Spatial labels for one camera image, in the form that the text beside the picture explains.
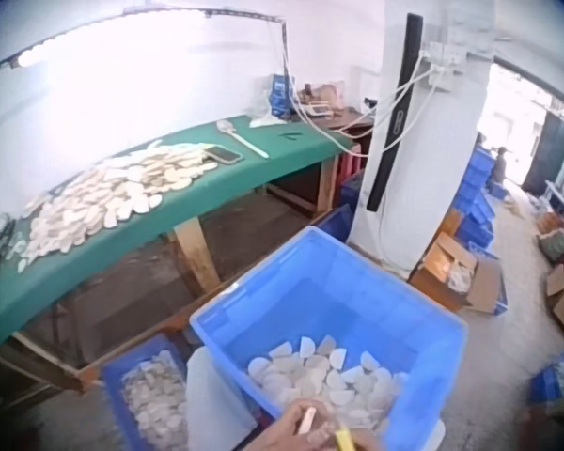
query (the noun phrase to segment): black strip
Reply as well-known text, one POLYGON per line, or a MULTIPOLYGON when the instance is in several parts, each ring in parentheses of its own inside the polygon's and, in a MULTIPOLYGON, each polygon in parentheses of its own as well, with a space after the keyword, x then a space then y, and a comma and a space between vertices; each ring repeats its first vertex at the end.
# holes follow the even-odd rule
POLYGON ((561 101, 564 102, 564 93, 562 91, 560 91, 559 89, 557 89, 555 86, 552 86, 549 83, 545 82, 544 80, 539 78, 537 75, 533 75, 528 70, 524 70, 520 66, 516 66, 515 64, 510 63, 508 60, 501 58, 499 56, 496 56, 493 59, 493 62, 497 63, 499 66, 506 68, 507 70, 511 70, 512 72, 516 72, 518 75, 522 75, 529 82, 534 83, 535 85, 537 85, 541 89, 545 89, 552 96, 554 96, 557 99, 560 99, 561 101))
MULTIPOLYGON (((403 44, 403 61, 401 62, 401 72, 399 74, 398 86, 405 85, 409 82, 410 78, 412 78, 415 63, 417 62, 420 52, 420 45, 422 43, 423 25, 424 19, 422 16, 417 16, 411 13, 407 15, 405 41, 403 44)), ((395 141, 403 133, 405 119, 407 118, 410 102, 412 100, 413 88, 414 85, 410 85, 408 87, 403 98, 393 109, 391 121, 388 126, 388 133, 386 134, 386 142, 384 143, 385 148, 392 144, 393 141, 395 141)), ((401 91, 397 93, 395 99, 400 95, 401 91)), ((380 207, 380 203, 383 200, 384 190, 386 190, 386 184, 388 183, 388 178, 391 175, 391 170, 393 169, 393 164, 395 163, 395 158, 397 157, 400 144, 401 142, 399 141, 395 144, 395 146, 383 153, 383 157, 378 165, 378 172, 376 172, 376 179, 374 180, 372 191, 369 194, 367 205, 367 209, 369 211, 377 211, 380 207)))

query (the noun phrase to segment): workbench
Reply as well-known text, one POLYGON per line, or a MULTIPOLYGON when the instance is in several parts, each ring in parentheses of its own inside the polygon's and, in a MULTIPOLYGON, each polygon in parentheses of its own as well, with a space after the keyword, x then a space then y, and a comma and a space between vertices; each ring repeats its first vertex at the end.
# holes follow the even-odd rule
MULTIPOLYGON (((318 198, 315 216, 319 217, 332 208, 337 175, 337 155, 340 150, 329 140, 302 123, 289 123, 251 129, 247 117, 234 117, 230 120, 237 133, 246 140, 263 149, 270 159, 263 159, 234 138, 217 131, 214 123, 174 132, 164 136, 163 144, 213 143, 229 148, 243 155, 243 159, 233 165, 220 164, 216 170, 205 173, 193 184, 179 192, 164 195, 163 203, 148 214, 134 215, 129 221, 114 229, 103 229, 81 246, 72 248, 67 254, 51 254, 38 258, 24 272, 17 273, 18 258, 4 261, 0 267, 0 360, 21 369, 30 371, 39 381, 48 381, 54 386, 71 388, 73 385, 61 383, 66 376, 82 382, 95 381, 100 375, 100 365, 113 355, 162 330, 180 330, 188 324, 194 311, 223 290, 236 277, 221 280, 213 266, 209 245, 203 235, 198 216, 216 209, 229 200, 252 190, 263 187, 268 182, 315 163, 321 164, 318 198), (180 256, 192 270, 196 281, 202 288, 199 296, 183 311, 162 321, 149 331, 130 340, 124 346, 105 356, 99 362, 86 368, 72 368, 58 357, 29 340, 20 330, 40 312, 57 302, 68 292, 87 280, 93 274, 112 265, 132 250, 160 235, 168 234, 179 245, 180 256), (43 366, 36 370, 36 362, 26 363, 23 356, 9 357, 12 350, 2 354, 4 343, 15 339, 17 347, 22 345, 41 358, 59 368, 60 374, 46 377, 52 368, 43 366)), ((345 146, 350 140, 336 136, 345 146)), ((119 155, 145 148, 149 143, 120 152, 119 155)), ((15 234, 22 232, 28 236, 31 217, 19 220, 15 234)))

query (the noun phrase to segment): green table cover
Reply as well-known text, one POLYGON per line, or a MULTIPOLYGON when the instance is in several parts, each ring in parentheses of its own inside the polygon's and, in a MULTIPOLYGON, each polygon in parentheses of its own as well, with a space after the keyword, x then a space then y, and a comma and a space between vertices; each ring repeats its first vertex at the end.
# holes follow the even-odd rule
MULTIPOLYGON (((148 214, 135 214, 116 228, 103 229, 67 254, 39 257, 22 273, 17 273, 17 257, 4 261, 0 267, 0 344, 88 277, 159 234, 239 194, 340 152, 332 142, 303 123, 251 129, 247 117, 234 117, 231 122, 240 136, 268 152, 270 159, 260 158, 231 136, 220 133, 214 123, 169 134, 163 138, 164 144, 214 143, 244 158, 233 165, 220 164, 216 170, 196 179, 189 188, 165 194, 157 209, 148 214)), ((345 147, 350 144, 342 136, 336 135, 336 139, 345 147)), ((120 154, 145 148, 147 144, 120 154)), ((35 214, 20 220, 15 234, 21 231, 28 237, 34 217, 35 214)))

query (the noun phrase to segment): hand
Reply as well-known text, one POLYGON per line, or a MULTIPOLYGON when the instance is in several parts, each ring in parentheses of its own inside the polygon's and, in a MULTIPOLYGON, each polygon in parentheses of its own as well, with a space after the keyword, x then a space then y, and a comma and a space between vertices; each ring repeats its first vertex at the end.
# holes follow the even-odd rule
POLYGON ((318 401, 299 399, 290 404, 282 417, 265 429, 245 451, 311 451, 320 449, 334 434, 328 411, 318 401), (316 408, 311 432, 296 435, 308 408, 316 408))

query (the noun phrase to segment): blue plastic bin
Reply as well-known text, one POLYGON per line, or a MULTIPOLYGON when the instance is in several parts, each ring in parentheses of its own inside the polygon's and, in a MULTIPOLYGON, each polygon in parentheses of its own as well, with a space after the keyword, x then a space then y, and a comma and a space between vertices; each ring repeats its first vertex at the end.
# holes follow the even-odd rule
POLYGON ((472 152, 472 157, 470 157, 470 162, 468 166, 475 167, 479 171, 486 173, 487 176, 491 174, 493 166, 495 166, 495 158, 489 152, 482 148, 476 148, 472 152))
POLYGON ((499 200, 504 200, 508 195, 509 191, 494 181, 489 182, 489 194, 499 200))
POLYGON ((560 362, 564 363, 564 352, 531 380, 529 395, 531 404, 547 404, 564 398, 560 377, 556 373, 556 365, 560 362))
POLYGON ((451 202, 451 207, 453 207, 457 211, 462 212, 463 214, 468 214, 470 212, 470 209, 472 209, 473 203, 474 202, 472 202, 471 200, 466 199, 459 194, 456 194, 456 196, 453 198, 453 202, 451 202))
MULTIPOLYGON (((494 260, 500 260, 498 256, 495 254, 490 253, 489 251, 483 249, 478 244, 473 242, 468 242, 467 249, 470 253, 474 254, 475 256, 485 256, 488 258, 492 258, 494 260)), ((497 298, 497 304, 495 305, 495 310, 493 314, 498 317, 502 313, 506 313, 508 311, 508 294, 506 293, 506 283, 504 282, 504 272, 503 269, 501 271, 501 288, 499 291, 499 297, 497 298)))
POLYGON ((460 185, 460 188, 458 188, 458 195, 464 199, 474 202, 474 199, 477 198, 477 195, 479 195, 481 191, 482 185, 474 186, 467 180, 462 180, 462 184, 460 185))
POLYGON ((455 238, 466 245, 471 241, 483 249, 487 249, 494 238, 493 224, 480 225, 472 218, 472 215, 468 214, 463 218, 462 223, 455 232, 455 238))
POLYGON ((186 365, 183 363, 177 348, 163 334, 156 335, 140 346, 127 351, 117 358, 109 361, 102 367, 102 380, 111 404, 113 414, 117 419, 119 428, 127 442, 128 448, 134 451, 148 451, 154 449, 142 436, 133 419, 132 412, 123 399, 121 379, 138 364, 151 359, 162 350, 168 350, 171 357, 185 376, 186 365))
POLYGON ((348 204, 338 207, 323 218, 316 227, 340 242, 346 242, 353 225, 353 212, 348 204))
POLYGON ((495 217, 495 212, 484 193, 479 193, 470 209, 470 215, 477 224, 485 226, 495 217))
POLYGON ((199 309, 191 324, 215 362, 274 418, 282 413, 253 383, 248 363, 301 336, 331 335, 345 368, 368 350, 410 375, 390 412, 387 451, 420 451, 456 378, 465 323, 415 288, 316 227, 307 227, 199 309))
POLYGON ((350 176, 340 187, 340 205, 348 204, 353 214, 357 209, 361 184, 364 181, 364 171, 350 176))

